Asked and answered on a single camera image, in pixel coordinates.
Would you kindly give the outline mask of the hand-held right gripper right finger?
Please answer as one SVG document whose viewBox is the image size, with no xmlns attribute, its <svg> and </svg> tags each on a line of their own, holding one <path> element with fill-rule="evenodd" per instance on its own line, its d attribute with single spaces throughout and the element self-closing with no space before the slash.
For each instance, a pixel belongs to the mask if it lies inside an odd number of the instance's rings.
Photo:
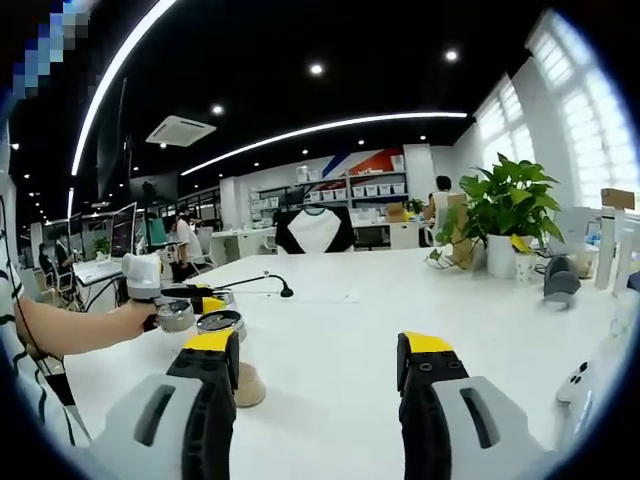
<svg viewBox="0 0 640 480">
<path fill-rule="evenodd" d="M 397 390 L 406 479 L 534 479 L 547 460 L 524 410 L 438 337 L 398 334 Z"/>
</svg>

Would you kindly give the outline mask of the person's left hand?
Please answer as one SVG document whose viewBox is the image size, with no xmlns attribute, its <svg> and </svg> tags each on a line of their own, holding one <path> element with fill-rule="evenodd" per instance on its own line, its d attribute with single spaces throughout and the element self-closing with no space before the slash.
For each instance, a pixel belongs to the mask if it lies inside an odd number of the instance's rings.
<svg viewBox="0 0 640 480">
<path fill-rule="evenodd" d="M 156 329 L 158 308 L 153 302 L 129 300 L 110 313 L 116 343 L 132 340 Z"/>
</svg>

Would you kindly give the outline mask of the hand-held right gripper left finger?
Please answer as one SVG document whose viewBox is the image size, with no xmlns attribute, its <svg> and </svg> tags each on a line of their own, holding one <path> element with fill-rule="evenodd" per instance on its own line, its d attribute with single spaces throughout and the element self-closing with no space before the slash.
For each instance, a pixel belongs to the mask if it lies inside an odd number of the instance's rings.
<svg viewBox="0 0 640 480">
<path fill-rule="evenodd" d="M 239 335 L 197 335 L 106 415 L 89 452 L 108 479 L 228 479 Z"/>
</svg>

